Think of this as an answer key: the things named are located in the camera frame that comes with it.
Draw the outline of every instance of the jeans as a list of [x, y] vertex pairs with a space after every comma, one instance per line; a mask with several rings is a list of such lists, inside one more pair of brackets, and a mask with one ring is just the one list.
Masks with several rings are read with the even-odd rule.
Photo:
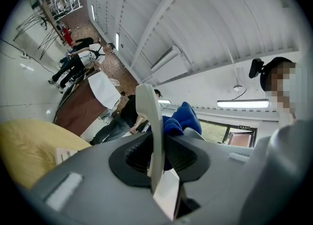
[[80, 60], [78, 55], [75, 55], [68, 63], [66, 63], [55, 75], [52, 76], [52, 80], [57, 82], [60, 76], [67, 70], [73, 68], [67, 76], [60, 82], [60, 86], [65, 88], [65, 84], [70, 80], [70, 78], [78, 73], [80, 70], [84, 69], [85, 66]]
[[[70, 54], [71, 54], [71, 53], [74, 53], [74, 52], [76, 52], [76, 51], [77, 51], [77, 50], [76, 50], [76, 47], [74, 47], [73, 50], [70, 52]], [[64, 57], [64, 58], [62, 58], [62, 59], [60, 60], [60, 63], [63, 63], [62, 68], [63, 68], [68, 62], [69, 62], [69, 59], [68, 59], [67, 56]]]
[[122, 137], [127, 133], [130, 126], [121, 117], [113, 119], [109, 125], [103, 127], [90, 142], [91, 145], [96, 145], [104, 142], [112, 141]]

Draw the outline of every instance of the black cap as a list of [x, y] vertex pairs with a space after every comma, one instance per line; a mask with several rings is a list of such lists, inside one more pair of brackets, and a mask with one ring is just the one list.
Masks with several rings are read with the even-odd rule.
[[262, 68], [261, 77], [260, 77], [260, 84], [261, 84], [261, 87], [264, 91], [266, 91], [265, 90], [265, 83], [266, 83], [266, 79], [268, 77], [268, 74], [270, 73], [272, 68], [277, 67], [282, 62], [293, 63], [291, 60], [289, 60], [285, 57], [275, 57], [273, 60], [271, 60], [269, 63], [267, 63]]

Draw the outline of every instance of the black camera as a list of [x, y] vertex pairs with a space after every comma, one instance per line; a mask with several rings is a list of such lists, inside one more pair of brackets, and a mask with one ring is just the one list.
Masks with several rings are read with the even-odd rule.
[[255, 78], [258, 76], [259, 73], [261, 73], [262, 68], [263, 68], [264, 62], [260, 58], [256, 58], [252, 60], [250, 72], [249, 72], [249, 77]]

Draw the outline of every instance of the fluorescent light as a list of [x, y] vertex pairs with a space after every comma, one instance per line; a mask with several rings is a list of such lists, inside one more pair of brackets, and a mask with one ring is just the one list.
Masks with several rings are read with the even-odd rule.
[[158, 100], [159, 103], [171, 104], [170, 100]]
[[119, 50], [119, 34], [118, 33], [115, 34], [115, 47], [118, 51]]
[[91, 11], [92, 11], [93, 20], [96, 21], [96, 18], [94, 17], [93, 5], [91, 5]]
[[269, 106], [268, 99], [258, 100], [234, 100], [234, 101], [217, 101], [219, 108], [235, 109], [266, 109]]

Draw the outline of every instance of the black hair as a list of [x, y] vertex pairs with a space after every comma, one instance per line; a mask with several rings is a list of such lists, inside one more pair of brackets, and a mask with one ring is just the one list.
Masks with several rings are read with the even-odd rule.
[[155, 90], [155, 93], [159, 95], [159, 97], [162, 97], [162, 94], [160, 92], [160, 90]]
[[293, 62], [291, 60], [285, 58], [285, 57], [275, 57], [273, 60], [271, 60], [265, 66], [263, 66], [263, 68], [261, 70], [260, 84], [261, 84], [261, 88], [265, 92], [269, 91], [269, 89], [266, 87], [267, 77], [269, 76], [271, 70], [275, 67], [278, 67], [281, 63], [293, 63]]
[[113, 43], [108, 43], [111, 46], [111, 49], [115, 49], [115, 45]]

